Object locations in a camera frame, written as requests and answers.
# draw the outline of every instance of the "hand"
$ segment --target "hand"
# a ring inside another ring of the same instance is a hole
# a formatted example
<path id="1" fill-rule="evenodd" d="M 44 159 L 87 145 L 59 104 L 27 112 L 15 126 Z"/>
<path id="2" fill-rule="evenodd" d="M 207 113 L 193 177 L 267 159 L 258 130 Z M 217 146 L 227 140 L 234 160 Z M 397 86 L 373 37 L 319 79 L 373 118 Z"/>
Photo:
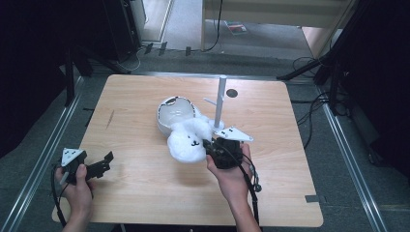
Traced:
<path id="1" fill-rule="evenodd" d="M 87 168 L 81 164 L 76 171 L 76 185 L 64 184 L 63 194 L 69 201 L 71 215 L 63 231 L 85 231 L 93 214 L 93 195 L 88 183 L 85 181 Z M 63 168 L 57 168 L 55 179 L 60 182 L 63 178 Z"/>
<path id="2" fill-rule="evenodd" d="M 250 159 L 250 148 L 248 144 L 241 144 L 242 153 Z M 248 185 L 245 181 L 244 174 L 239 167 L 231 169 L 217 169 L 211 156 L 206 158 L 208 169 L 217 177 L 220 184 L 220 191 L 226 198 L 232 215 L 235 218 L 238 232 L 258 232 L 259 225 L 253 217 L 252 211 L 248 204 Z M 249 164 L 241 164 L 251 179 Z"/>
<path id="3" fill-rule="evenodd" d="M 241 144 L 242 153 L 250 159 L 250 148 L 246 143 Z M 210 170 L 218 179 L 220 184 L 220 191 L 228 202 L 231 201 L 246 201 L 248 202 L 248 185 L 245 182 L 244 174 L 239 167 L 231 169 L 218 169 L 215 166 L 214 160 L 211 156 L 207 156 L 208 170 Z M 247 172 L 249 178 L 252 175 L 249 165 L 242 162 L 244 170 Z"/>

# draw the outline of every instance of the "black controller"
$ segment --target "black controller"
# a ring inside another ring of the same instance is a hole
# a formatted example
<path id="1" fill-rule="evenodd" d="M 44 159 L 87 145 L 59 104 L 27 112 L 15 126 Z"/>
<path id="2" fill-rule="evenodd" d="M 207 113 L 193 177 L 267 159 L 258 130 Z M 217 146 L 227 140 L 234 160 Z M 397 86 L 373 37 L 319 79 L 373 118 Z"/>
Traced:
<path id="1" fill-rule="evenodd" d="M 215 166 L 219 169 L 229 169 L 242 163 L 243 153 L 239 141 L 218 137 L 213 142 L 204 140 L 203 146 L 206 154 L 211 155 Z"/>
<path id="2" fill-rule="evenodd" d="M 78 157 L 73 159 L 68 165 L 63 167 L 63 172 L 69 172 L 69 176 L 66 179 L 66 182 L 69 184 L 76 184 L 76 170 L 80 164 L 84 163 L 85 158 L 87 157 L 87 153 L 83 151 Z M 88 181 L 91 178 L 97 177 L 100 178 L 103 176 L 105 171 L 110 169 L 109 163 L 114 159 L 112 152 L 109 152 L 101 161 L 98 161 L 91 165 L 87 166 L 87 176 L 85 180 Z"/>

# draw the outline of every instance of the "person's right hand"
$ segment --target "person's right hand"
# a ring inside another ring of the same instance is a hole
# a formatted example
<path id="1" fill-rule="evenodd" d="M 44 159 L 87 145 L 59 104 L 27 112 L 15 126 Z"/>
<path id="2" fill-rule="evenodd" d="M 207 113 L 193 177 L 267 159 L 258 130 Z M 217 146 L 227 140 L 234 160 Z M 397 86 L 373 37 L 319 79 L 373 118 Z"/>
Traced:
<path id="1" fill-rule="evenodd" d="M 248 144 L 241 144 L 242 153 L 250 159 L 250 149 Z M 217 177 L 220 184 L 220 191 L 226 198 L 229 208 L 235 218 L 238 232 L 259 232 L 260 227 L 253 217 L 248 204 L 249 188 L 245 181 L 244 174 L 239 167 L 231 169 L 217 169 L 211 156 L 206 158 L 208 169 Z M 249 164 L 242 161 L 241 164 L 247 172 L 249 178 L 252 175 Z"/>
<path id="2" fill-rule="evenodd" d="M 242 153 L 250 159 L 249 145 L 241 144 Z M 220 184 L 220 191 L 228 202 L 231 201 L 247 201 L 248 202 L 248 185 L 245 182 L 244 174 L 239 167 L 231 169 L 218 169 L 215 166 L 214 160 L 211 156 L 207 156 L 208 169 L 217 177 Z M 252 175 L 249 165 L 242 162 L 242 166 L 248 173 L 251 179 Z"/>

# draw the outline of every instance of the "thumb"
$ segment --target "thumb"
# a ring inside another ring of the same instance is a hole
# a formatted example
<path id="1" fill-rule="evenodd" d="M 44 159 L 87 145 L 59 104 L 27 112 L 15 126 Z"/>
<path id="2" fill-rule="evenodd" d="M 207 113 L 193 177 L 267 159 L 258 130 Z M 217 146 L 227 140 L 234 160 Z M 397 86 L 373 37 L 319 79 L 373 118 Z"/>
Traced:
<path id="1" fill-rule="evenodd" d="M 63 168 L 62 167 L 58 167 L 57 169 L 55 169 L 54 178 L 58 182 L 60 182 L 61 179 L 63 179 Z"/>
<path id="2" fill-rule="evenodd" d="M 87 176 L 87 167 L 84 164 L 80 164 L 75 174 L 77 184 L 86 185 L 85 183 L 86 176 Z"/>

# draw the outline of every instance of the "plush toy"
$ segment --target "plush toy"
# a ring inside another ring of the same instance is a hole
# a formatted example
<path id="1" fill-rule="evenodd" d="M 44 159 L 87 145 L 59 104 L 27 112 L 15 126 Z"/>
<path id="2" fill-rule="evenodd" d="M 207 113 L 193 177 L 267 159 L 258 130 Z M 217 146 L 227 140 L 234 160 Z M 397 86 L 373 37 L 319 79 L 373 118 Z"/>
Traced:
<path id="1" fill-rule="evenodd" d="M 205 160 L 203 139 L 211 141 L 213 131 L 204 118 L 191 118 L 170 127 L 172 132 L 167 142 L 174 159 L 187 163 Z"/>

